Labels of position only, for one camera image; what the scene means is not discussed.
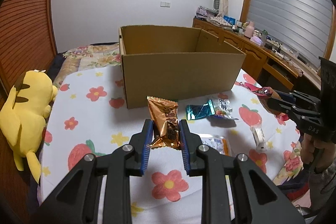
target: pink thermos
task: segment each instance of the pink thermos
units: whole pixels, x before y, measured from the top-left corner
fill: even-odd
[[[250,21],[249,25],[246,26],[244,35],[248,38],[251,38],[254,32],[254,23]]]

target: hand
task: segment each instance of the hand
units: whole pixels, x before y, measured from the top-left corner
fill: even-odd
[[[280,115],[281,112],[279,112],[279,111],[275,111],[275,110],[273,110],[273,109],[270,109],[270,108],[268,107],[268,105],[267,105],[267,101],[268,101],[269,98],[276,98],[276,99],[281,100],[281,97],[280,97],[280,95],[279,95],[277,92],[275,92],[272,88],[269,88],[269,89],[270,89],[271,92],[273,92],[272,95],[271,95],[271,97],[258,96],[258,99],[259,99],[260,103],[262,104],[262,106],[263,106],[269,113],[274,114],[275,116],[278,116],[278,115]]]
[[[316,165],[316,171],[318,173],[327,169],[335,160],[336,157],[336,145],[334,143],[326,143],[315,139],[311,141],[312,136],[304,134],[302,149],[301,149],[301,160],[305,164],[309,164],[314,160],[313,152],[315,148],[324,148],[324,153]]]

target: metal screw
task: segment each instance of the metal screw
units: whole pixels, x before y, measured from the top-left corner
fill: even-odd
[[[202,144],[198,147],[199,150],[201,150],[202,152],[206,152],[209,150],[209,146]]]
[[[126,152],[129,152],[133,149],[133,146],[131,146],[130,144],[126,144],[123,146],[123,150]]]
[[[240,161],[247,161],[247,155],[245,155],[245,154],[239,154],[238,155],[238,159]]]
[[[84,160],[86,160],[86,161],[93,161],[94,158],[95,158],[95,156],[93,154],[86,154],[84,156]]]

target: gray blind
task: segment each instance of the gray blind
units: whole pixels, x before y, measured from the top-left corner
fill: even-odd
[[[331,0],[251,0],[248,20],[318,67],[328,42],[332,7]]]

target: tablecloth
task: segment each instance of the tablecloth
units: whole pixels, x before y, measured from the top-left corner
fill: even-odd
[[[256,84],[240,71],[237,81]],[[245,88],[211,96],[229,98],[237,121],[213,117],[189,121],[190,131],[224,136],[233,155],[245,153],[274,179],[282,169],[285,151],[293,150],[299,138],[292,121],[282,122],[268,113]],[[209,96],[179,101],[178,118],[185,118],[188,104],[204,104]],[[150,118],[147,107],[127,109],[120,66],[76,72],[63,81],[54,103],[41,153],[41,196],[44,200],[80,158],[87,153],[109,154],[129,142]],[[256,151],[250,126],[261,124],[266,152]],[[143,177],[130,178],[133,223],[200,223],[202,179],[190,178],[181,152],[172,148],[151,151]],[[104,189],[101,192],[101,209]]]

